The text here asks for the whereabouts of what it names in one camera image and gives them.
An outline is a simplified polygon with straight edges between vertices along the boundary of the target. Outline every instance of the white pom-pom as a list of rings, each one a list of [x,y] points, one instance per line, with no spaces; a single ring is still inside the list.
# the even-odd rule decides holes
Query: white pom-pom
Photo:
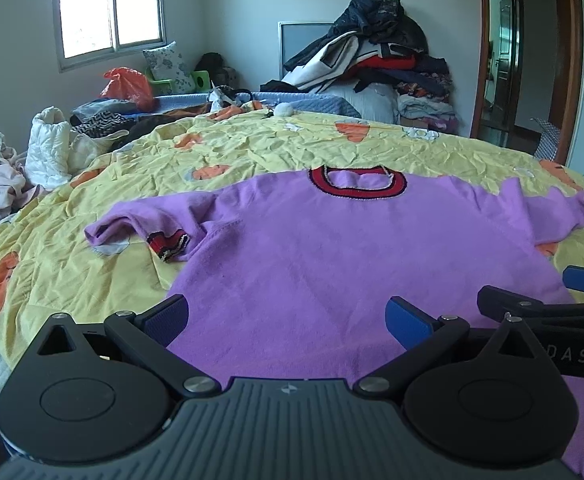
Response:
[[[274,117],[291,117],[294,115],[294,107],[290,103],[281,103],[274,108]]]

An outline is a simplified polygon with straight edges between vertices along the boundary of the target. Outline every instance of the window pane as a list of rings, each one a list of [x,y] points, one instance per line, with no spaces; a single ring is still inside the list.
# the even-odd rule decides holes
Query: window pane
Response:
[[[117,0],[118,41],[121,44],[158,40],[159,0]]]
[[[112,47],[110,1],[60,0],[66,58]]]

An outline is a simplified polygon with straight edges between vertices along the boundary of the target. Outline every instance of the sweater sleeve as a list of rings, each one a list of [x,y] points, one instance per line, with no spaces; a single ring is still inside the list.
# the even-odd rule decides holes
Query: sweater sleeve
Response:
[[[494,195],[456,177],[441,181],[482,215],[534,246],[563,241],[573,230],[584,228],[584,191],[567,197],[552,187],[546,196],[525,196],[520,180],[509,178]]]
[[[136,233],[163,261],[184,262],[214,231],[239,218],[253,194],[245,184],[120,202],[87,226],[85,237],[95,247]]]

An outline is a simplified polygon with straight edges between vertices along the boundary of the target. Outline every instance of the white flower pattern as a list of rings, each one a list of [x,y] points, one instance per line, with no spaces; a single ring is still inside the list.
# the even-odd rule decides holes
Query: white flower pattern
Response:
[[[152,50],[144,50],[147,66],[155,79],[174,79],[174,89],[177,94],[192,94],[197,85],[183,56],[178,53],[176,41],[169,45]]]

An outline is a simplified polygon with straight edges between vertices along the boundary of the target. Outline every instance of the red collar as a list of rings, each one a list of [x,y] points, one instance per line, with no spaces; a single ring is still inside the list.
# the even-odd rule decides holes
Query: red collar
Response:
[[[383,174],[389,177],[390,183],[382,189],[358,189],[356,187],[336,187],[328,179],[329,171],[352,171],[353,173],[363,175],[369,173]],[[370,200],[374,198],[391,198],[400,195],[408,187],[405,176],[398,172],[389,170],[384,166],[376,166],[365,170],[339,170],[337,168],[328,168],[322,166],[315,170],[310,170],[310,180],[322,192],[333,196],[344,196],[347,198],[358,198],[361,200]]]

